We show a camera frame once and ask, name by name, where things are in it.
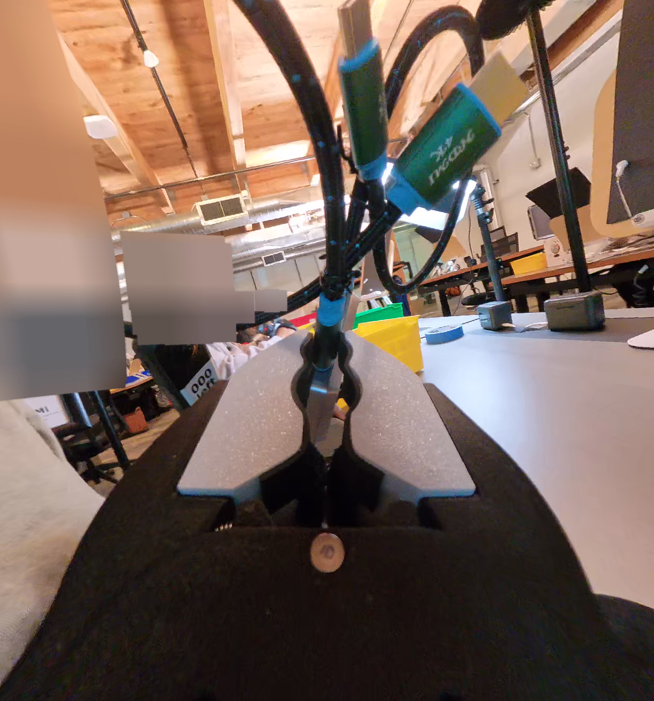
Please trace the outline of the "yellow plastic bin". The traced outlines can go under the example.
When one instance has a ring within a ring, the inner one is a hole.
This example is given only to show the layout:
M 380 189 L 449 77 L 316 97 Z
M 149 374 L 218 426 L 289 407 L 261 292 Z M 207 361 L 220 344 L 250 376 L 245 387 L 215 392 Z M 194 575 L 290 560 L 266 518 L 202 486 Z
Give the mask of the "yellow plastic bin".
M 418 315 L 360 323 L 354 332 L 411 371 L 419 373 L 424 370 Z

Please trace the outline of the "led light panel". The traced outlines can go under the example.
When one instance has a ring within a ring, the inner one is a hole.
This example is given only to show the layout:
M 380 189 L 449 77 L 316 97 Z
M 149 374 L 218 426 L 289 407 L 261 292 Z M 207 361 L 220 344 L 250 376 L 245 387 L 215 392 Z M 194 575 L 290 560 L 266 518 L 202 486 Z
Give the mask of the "led light panel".
M 463 203 L 459 207 L 456 223 L 460 223 L 466 216 L 466 212 L 471 205 L 472 193 L 477 184 L 478 183 L 476 180 L 467 180 L 463 194 Z M 410 215 L 403 213 L 401 215 L 401 220 L 406 223 L 414 224 L 415 226 L 424 226 L 426 228 L 435 229 L 438 231 L 444 230 L 448 216 L 452 210 L 453 200 L 459 185 L 460 182 L 455 181 L 442 202 L 439 203 L 434 209 L 417 207 Z

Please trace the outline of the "green plastic bin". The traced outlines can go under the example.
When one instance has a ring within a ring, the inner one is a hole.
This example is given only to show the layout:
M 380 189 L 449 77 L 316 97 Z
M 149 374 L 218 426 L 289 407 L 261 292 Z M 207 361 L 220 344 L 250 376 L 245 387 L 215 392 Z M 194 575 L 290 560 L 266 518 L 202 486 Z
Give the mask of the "green plastic bin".
M 385 306 L 377 306 L 373 309 L 359 312 L 355 316 L 353 330 L 365 323 L 392 320 L 403 317 L 402 303 L 393 303 Z

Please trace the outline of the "cluttered wooden workbench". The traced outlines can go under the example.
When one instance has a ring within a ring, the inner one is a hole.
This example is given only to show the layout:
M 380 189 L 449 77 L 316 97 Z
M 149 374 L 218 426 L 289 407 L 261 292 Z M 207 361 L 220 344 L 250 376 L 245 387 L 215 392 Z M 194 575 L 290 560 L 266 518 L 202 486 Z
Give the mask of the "cluttered wooden workbench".
M 578 283 L 575 280 L 576 275 L 571 265 L 548 267 L 520 275 L 512 274 L 511 265 L 513 262 L 530 258 L 534 254 L 542 252 L 543 246 L 537 246 L 517 253 L 507 254 L 498 259 L 501 272 L 507 274 L 507 276 L 501 278 L 502 287 L 506 297 L 513 300 L 515 311 L 517 312 L 527 313 L 529 311 L 527 300 L 529 296 L 536 299 L 537 306 L 542 310 L 543 303 L 550 297 L 551 293 L 576 292 L 578 290 Z M 652 259 L 654 259 L 654 247 L 590 261 L 587 264 L 587 268 L 593 287 L 613 286 L 614 283 L 627 283 L 630 279 L 625 272 L 616 269 L 618 266 L 638 263 L 646 264 L 647 261 Z M 423 295 L 437 293 L 443 315 L 451 316 L 452 313 L 445 292 L 453 287 L 463 289 L 465 285 L 470 283 L 483 283 L 486 281 L 489 281 L 487 265 L 476 264 L 458 271 L 432 277 L 419 285 L 417 291 Z

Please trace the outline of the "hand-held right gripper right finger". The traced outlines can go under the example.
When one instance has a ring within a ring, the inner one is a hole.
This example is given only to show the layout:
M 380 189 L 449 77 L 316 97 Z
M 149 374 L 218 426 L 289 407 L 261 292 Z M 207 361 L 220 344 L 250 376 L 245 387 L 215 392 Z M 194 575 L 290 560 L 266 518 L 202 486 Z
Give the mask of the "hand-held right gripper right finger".
M 365 512 L 423 500 L 468 498 L 476 487 L 418 375 L 347 332 L 340 356 L 349 411 L 326 479 L 330 521 L 357 525 Z

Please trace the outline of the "black board on white stand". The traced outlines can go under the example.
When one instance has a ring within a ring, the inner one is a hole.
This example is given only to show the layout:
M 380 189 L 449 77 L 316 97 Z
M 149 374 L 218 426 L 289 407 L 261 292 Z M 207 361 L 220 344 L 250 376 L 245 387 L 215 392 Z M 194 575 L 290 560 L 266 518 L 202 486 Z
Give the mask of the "black board on white stand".
M 590 220 L 603 238 L 654 231 L 654 1 L 625 1 L 615 72 L 594 110 Z

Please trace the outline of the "dark grey box device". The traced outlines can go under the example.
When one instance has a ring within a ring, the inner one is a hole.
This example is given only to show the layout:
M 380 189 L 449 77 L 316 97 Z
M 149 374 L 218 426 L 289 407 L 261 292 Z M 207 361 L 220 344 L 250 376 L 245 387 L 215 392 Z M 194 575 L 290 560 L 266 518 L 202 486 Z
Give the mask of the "dark grey box device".
M 513 304 L 509 301 L 493 301 L 478 306 L 480 327 L 489 331 L 514 328 Z
M 594 332 L 605 326 L 604 295 L 600 291 L 552 297 L 543 304 L 551 332 Z

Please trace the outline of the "white printed sign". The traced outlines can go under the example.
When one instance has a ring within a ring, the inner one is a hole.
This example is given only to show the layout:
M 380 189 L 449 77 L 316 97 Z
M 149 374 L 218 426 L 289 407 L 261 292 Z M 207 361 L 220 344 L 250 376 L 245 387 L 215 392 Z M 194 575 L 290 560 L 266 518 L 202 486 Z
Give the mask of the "white printed sign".
M 70 421 L 68 411 L 59 395 L 43 395 L 25 398 L 23 401 L 36 412 L 51 429 L 66 425 Z

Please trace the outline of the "black office chair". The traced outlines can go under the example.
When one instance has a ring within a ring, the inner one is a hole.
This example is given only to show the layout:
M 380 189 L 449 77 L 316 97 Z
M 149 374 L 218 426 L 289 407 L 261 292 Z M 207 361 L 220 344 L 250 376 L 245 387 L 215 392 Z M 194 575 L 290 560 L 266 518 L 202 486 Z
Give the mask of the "black office chair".
M 86 426 L 69 422 L 53 428 L 53 434 L 58 439 L 65 458 L 85 482 L 118 483 L 111 468 L 101 467 L 93 460 L 110 445 L 102 424 Z

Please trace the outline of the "small black monitor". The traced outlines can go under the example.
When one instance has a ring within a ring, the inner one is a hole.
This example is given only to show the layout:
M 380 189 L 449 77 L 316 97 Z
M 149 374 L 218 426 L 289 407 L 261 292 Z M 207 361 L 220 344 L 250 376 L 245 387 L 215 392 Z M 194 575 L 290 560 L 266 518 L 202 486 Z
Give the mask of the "small black monitor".
M 527 215 L 535 241 L 552 238 L 555 234 L 550 226 L 550 216 L 538 205 L 528 207 Z

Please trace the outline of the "black square flag panel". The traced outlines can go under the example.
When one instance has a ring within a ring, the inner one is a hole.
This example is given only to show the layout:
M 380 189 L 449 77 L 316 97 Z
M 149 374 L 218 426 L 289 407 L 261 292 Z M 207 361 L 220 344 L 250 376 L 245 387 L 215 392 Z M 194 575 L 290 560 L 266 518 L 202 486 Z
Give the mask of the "black square flag panel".
M 569 181 L 573 193 L 576 208 L 588 206 L 590 203 L 591 182 L 579 168 L 569 171 Z M 551 179 L 545 184 L 532 189 L 526 194 L 526 198 L 539 207 L 550 219 L 562 215 L 556 179 Z

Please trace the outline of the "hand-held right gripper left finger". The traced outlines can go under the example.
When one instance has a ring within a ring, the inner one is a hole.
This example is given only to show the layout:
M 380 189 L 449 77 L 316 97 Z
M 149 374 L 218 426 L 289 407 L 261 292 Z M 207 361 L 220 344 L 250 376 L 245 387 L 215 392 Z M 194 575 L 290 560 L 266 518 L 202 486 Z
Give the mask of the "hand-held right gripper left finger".
M 228 381 L 177 483 L 186 497 L 260 501 L 270 514 L 297 503 L 299 524 L 320 526 L 325 461 L 297 393 L 307 331 L 260 351 Z

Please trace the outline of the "black light stand pole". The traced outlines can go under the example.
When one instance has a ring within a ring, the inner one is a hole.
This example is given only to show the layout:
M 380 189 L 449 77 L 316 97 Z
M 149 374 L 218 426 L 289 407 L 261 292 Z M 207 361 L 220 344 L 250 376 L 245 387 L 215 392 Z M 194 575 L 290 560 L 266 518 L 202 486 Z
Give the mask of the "black light stand pole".
M 497 256 L 494 252 L 494 248 L 492 245 L 492 238 L 490 233 L 490 223 L 492 223 L 492 214 L 486 209 L 486 207 L 492 203 L 492 200 L 485 199 L 485 189 L 477 181 L 475 182 L 475 188 L 473 189 L 471 194 L 471 202 L 473 204 L 475 214 L 477 215 L 478 219 L 489 277 L 494 290 L 495 299 L 497 302 L 506 302 L 507 297 L 503 285 L 501 284 L 499 265 L 497 262 Z

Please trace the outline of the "black tripod stand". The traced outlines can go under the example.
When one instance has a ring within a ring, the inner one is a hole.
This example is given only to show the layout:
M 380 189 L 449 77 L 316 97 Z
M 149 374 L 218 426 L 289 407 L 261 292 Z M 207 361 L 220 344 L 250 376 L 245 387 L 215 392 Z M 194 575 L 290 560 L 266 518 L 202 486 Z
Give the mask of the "black tripod stand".
M 112 466 L 98 465 L 106 469 L 119 468 L 122 472 L 127 471 L 130 468 L 130 459 L 123 448 L 121 439 L 121 436 L 125 435 L 127 431 L 121 414 L 111 403 L 110 391 L 72 392 L 62 394 L 59 397 L 68 411 L 69 422 L 86 426 L 92 426 L 96 423 L 102 424 L 110 441 L 107 449 L 113 451 L 115 461 Z

